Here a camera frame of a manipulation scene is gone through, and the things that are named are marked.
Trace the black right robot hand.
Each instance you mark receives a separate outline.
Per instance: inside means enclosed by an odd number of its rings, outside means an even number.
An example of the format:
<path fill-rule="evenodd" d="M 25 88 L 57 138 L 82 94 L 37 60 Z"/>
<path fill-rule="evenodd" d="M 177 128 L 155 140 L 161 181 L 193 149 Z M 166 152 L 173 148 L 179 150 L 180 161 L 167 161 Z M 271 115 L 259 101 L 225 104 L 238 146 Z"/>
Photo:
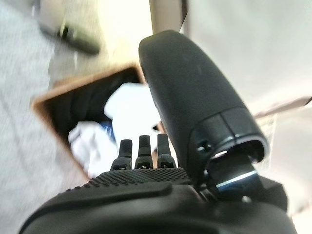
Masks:
<path fill-rule="evenodd" d="M 269 145 L 210 58 L 164 31 L 139 44 L 165 133 L 121 141 L 109 171 L 39 207 L 22 234 L 293 234 L 280 183 L 258 175 Z"/>

